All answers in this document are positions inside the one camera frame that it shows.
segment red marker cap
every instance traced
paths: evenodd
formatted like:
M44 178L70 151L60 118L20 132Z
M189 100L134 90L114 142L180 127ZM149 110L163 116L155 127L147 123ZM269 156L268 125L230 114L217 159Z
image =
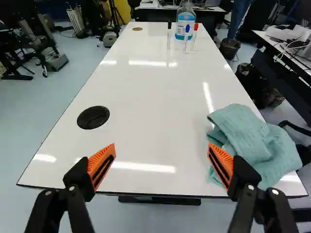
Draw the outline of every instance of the red marker cap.
M195 24L194 24L194 30L197 31L197 30L198 30L198 27L199 27L199 24L198 24L198 23L195 23Z

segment yellow object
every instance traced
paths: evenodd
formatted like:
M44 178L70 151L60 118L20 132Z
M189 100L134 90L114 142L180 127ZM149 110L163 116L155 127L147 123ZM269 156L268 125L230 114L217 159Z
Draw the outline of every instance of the yellow object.
M131 8L127 3L127 0L114 0L115 6L118 9L124 23L128 23L131 20ZM118 13L116 13L116 17L119 23L122 23Z

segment round coaster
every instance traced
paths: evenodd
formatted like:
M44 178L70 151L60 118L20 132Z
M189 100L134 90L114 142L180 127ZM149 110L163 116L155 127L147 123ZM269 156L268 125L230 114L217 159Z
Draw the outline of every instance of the round coaster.
M141 30L142 30L142 28L140 28L140 27L136 27L136 28L132 28L132 30L133 30L133 31L141 31Z

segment white cable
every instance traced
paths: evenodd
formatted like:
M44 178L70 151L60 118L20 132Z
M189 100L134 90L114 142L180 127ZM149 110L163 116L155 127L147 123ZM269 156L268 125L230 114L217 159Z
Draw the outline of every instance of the white cable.
M297 42L297 41L303 41L303 40L298 40L299 38L297 38L296 40L294 40L294 41L292 41L291 43L289 43L289 44L284 48L284 50L276 56L276 58L274 59L274 62L277 62L277 59L278 59L278 57L279 57L281 54L282 54L281 58L283 58L284 52L287 50L287 48L288 48L289 45L291 45L292 43Z
M283 52L280 53L280 54L282 54L282 56L280 57L280 59L283 58L285 52L287 52L288 50L299 49L299 48L304 48L304 47L308 47L308 46L311 46L311 44L304 45L304 46L299 46L299 47L293 47L293 48L284 49ZM276 58L274 59L274 62L277 62L277 59L278 59L278 57L280 56L280 54L279 54L278 56L276 56Z

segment table leg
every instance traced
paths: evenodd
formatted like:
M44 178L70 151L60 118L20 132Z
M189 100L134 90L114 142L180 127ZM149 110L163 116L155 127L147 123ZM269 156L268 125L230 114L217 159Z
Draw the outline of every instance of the table leg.
M119 196L121 203L141 203L141 204L165 204L165 205L201 205L200 198L162 198L162 197L133 197Z

